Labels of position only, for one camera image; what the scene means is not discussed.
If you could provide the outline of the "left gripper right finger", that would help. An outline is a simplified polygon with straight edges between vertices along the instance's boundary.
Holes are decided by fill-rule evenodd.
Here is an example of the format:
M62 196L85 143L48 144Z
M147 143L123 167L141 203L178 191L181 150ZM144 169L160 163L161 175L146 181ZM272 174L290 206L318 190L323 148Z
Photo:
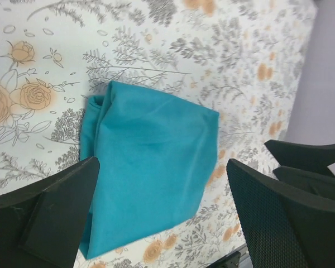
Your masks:
M236 159L226 170L253 267L335 267L335 198Z

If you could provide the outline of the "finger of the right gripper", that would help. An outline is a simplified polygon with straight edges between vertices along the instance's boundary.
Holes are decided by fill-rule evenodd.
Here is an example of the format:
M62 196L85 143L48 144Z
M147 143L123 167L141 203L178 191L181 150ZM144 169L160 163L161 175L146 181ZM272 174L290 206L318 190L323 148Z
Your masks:
M335 163L335 144L302 145L278 140L265 142L266 148L281 166L332 176L329 165Z
M333 177L286 166L279 166L273 172L283 183L320 197L335 200L335 178Z

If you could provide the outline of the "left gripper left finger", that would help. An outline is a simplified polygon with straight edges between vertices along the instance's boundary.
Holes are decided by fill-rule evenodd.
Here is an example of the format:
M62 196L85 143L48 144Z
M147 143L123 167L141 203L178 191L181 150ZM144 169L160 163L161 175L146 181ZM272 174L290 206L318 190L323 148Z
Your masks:
M73 267L99 161L89 157L0 195L0 267Z

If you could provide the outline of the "teal t shirt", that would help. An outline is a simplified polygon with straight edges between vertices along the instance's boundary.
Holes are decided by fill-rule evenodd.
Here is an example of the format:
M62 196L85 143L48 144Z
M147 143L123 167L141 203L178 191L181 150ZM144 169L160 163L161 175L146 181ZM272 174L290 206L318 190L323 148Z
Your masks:
M117 81L88 99L80 158L100 170L80 251L93 259L192 218L217 162L218 112Z

